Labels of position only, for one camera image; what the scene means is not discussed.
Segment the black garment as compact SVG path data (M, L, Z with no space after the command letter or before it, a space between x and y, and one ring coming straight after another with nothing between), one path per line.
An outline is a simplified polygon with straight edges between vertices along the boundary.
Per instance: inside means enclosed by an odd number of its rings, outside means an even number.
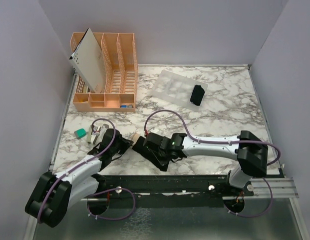
M132 150L149 160L160 171L166 172L173 155L166 149L160 148L164 138L162 136L151 136L150 138L139 136Z

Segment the black white boxer briefs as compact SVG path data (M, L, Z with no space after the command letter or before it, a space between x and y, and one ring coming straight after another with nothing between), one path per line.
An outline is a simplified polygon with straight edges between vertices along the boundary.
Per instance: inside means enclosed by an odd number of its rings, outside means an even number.
M198 84L193 88L193 91L190 96L190 102L196 106L200 106L202 99L204 97L205 90Z

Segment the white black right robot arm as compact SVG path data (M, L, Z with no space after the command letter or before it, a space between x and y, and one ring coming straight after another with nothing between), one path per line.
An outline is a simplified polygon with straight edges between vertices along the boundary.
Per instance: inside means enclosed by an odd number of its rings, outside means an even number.
M186 133L174 133L170 138L149 133L143 143L160 164L187 157L209 156L235 160L224 183L225 192L238 194L251 178L267 175L268 146L247 130L228 137L199 137Z

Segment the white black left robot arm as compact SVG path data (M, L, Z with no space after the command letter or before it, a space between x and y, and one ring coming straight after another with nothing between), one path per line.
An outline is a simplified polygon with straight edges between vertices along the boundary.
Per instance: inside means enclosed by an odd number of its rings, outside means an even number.
M133 141L124 138L118 130L107 129L102 141L81 161L61 172L42 174L24 211L40 223L51 228L57 226L75 203L84 197L105 194L106 183L99 172L132 145Z

